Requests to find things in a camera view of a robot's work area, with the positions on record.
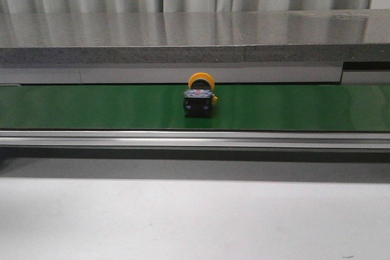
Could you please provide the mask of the yellow black push button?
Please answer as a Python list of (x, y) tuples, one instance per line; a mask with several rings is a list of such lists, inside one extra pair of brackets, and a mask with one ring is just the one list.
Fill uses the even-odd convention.
[(188, 89), (183, 92), (183, 109), (186, 117), (208, 118), (218, 97), (214, 94), (215, 80), (206, 72), (197, 72), (188, 80)]

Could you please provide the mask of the green conveyor belt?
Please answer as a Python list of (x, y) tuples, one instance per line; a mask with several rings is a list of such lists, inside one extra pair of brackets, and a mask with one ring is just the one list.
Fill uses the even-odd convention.
[(217, 85), (209, 118), (188, 118), (182, 85), (1, 88), (3, 129), (389, 131), (387, 85)]

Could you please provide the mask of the grey stone counter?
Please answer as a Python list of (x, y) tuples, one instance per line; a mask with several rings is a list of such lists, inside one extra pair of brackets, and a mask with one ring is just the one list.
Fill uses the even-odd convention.
[(1, 83), (389, 83), (389, 11), (3, 13)]

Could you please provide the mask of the silver aluminium conveyor frame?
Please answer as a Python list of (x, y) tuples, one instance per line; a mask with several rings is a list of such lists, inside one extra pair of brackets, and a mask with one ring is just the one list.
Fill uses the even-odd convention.
[(218, 129), (3, 129), (9, 147), (389, 150), (388, 132)]

